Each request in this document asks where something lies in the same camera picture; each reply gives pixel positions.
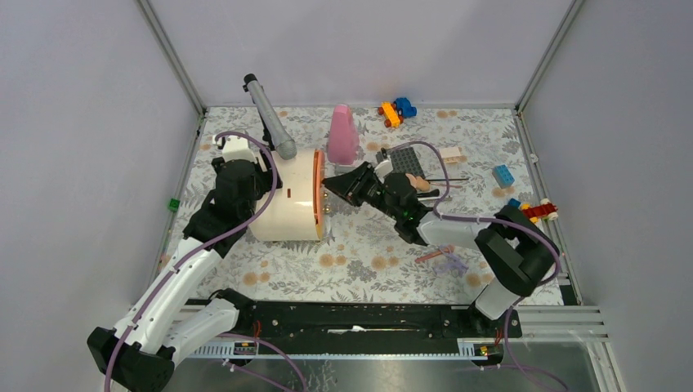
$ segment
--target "green lego brick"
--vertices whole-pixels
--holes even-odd
[[[168,209],[171,210],[172,212],[177,212],[178,207],[181,205],[181,201],[172,198],[170,202],[168,202]]]

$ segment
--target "blue toy car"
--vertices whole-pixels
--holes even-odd
[[[416,115],[416,108],[404,97],[397,98],[393,104],[396,107],[397,113],[404,118],[410,118]]]

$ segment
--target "gray lego baseplate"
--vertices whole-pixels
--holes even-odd
[[[407,147],[395,151],[388,150],[387,157],[392,162],[393,173],[410,173],[417,177],[426,178],[413,148]],[[384,159],[382,152],[377,152],[375,158],[378,160],[378,163],[382,162]]]

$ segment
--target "white wall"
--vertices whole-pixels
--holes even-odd
[[[693,2],[585,2],[526,111],[628,390],[690,390]]]
[[[95,390],[196,114],[133,1],[4,1],[0,48],[0,390]]]
[[[153,0],[206,105],[516,102],[570,0]]]

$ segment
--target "pink bottle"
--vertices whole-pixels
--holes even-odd
[[[354,117],[347,105],[337,105],[332,113],[327,140],[327,159],[331,163],[351,165],[356,160],[359,149],[359,132],[354,125]]]

